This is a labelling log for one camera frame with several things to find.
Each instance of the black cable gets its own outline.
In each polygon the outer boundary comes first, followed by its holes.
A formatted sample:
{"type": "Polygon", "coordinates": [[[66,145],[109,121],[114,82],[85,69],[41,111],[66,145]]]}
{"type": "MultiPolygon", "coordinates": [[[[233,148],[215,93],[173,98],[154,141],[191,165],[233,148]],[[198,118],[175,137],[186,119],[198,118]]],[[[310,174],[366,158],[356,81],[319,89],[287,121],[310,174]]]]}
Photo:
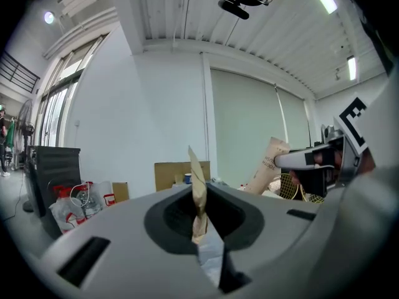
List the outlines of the black cable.
{"type": "Polygon", "coordinates": [[[190,0],[187,0],[185,31],[184,31],[184,33],[183,33],[183,37],[180,37],[180,39],[185,39],[185,37],[186,37],[187,15],[188,15],[188,7],[189,7],[189,5],[190,5],[190,0]]]}
{"type": "Polygon", "coordinates": [[[14,217],[16,216],[16,214],[17,214],[17,206],[18,206],[18,204],[19,204],[19,201],[21,200],[21,192],[22,192],[22,187],[23,187],[23,185],[24,185],[24,172],[22,172],[22,183],[21,183],[21,188],[20,188],[20,190],[19,190],[18,201],[17,201],[17,203],[15,204],[14,215],[12,215],[12,216],[10,216],[10,217],[7,217],[6,219],[3,219],[3,222],[8,221],[9,219],[14,218],[14,217]]]}

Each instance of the blue cup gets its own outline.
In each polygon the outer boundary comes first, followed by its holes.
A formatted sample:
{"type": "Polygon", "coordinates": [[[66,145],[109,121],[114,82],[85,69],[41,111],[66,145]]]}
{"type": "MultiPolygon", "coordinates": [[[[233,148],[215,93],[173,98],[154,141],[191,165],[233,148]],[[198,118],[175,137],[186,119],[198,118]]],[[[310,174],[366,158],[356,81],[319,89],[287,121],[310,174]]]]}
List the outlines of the blue cup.
{"type": "Polygon", "coordinates": [[[191,173],[185,174],[185,183],[191,184],[191,173]]]}

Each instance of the cardboard box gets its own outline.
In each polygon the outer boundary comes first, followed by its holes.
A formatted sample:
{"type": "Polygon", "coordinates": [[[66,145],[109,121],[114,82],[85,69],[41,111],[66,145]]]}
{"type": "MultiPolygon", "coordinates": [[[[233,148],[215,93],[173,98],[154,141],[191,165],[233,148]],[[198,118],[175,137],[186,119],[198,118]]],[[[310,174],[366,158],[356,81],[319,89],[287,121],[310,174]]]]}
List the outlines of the cardboard box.
{"type": "Polygon", "coordinates": [[[112,183],[112,192],[115,196],[115,202],[123,202],[129,200],[129,190],[127,183],[112,183]]]}
{"type": "MultiPolygon", "coordinates": [[[[211,179],[211,163],[209,161],[199,162],[205,177],[205,181],[211,179]]],[[[191,173],[191,163],[155,163],[155,188],[156,191],[169,189],[175,182],[175,175],[185,175],[191,173]]]]}

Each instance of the brown paper bag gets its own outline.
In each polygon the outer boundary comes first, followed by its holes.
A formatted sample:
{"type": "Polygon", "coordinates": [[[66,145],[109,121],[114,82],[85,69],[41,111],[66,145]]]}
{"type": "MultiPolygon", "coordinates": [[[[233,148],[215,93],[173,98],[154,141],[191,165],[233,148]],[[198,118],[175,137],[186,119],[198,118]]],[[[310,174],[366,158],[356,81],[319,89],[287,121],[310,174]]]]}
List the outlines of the brown paper bag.
{"type": "Polygon", "coordinates": [[[272,137],[269,146],[267,146],[262,163],[259,165],[254,177],[251,178],[248,185],[245,187],[245,191],[261,195],[272,180],[278,174],[281,174],[281,169],[274,164],[274,158],[277,155],[287,154],[289,148],[289,145],[285,141],[272,137]]]}
{"type": "Polygon", "coordinates": [[[192,241],[198,244],[206,233],[208,216],[205,213],[206,184],[200,162],[191,147],[188,147],[188,155],[191,161],[191,182],[193,183],[193,200],[197,209],[197,216],[193,224],[192,241]]]}

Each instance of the floor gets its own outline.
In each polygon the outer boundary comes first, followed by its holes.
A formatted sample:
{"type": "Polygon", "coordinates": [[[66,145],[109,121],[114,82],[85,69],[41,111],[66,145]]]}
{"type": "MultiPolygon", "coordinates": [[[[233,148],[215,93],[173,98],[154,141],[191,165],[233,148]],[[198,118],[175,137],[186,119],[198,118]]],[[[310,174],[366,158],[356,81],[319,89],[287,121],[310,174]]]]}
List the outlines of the floor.
{"type": "Polygon", "coordinates": [[[40,258],[53,243],[34,213],[22,210],[27,201],[25,178],[22,171],[11,171],[7,178],[0,177],[0,217],[17,246],[40,258]]]}

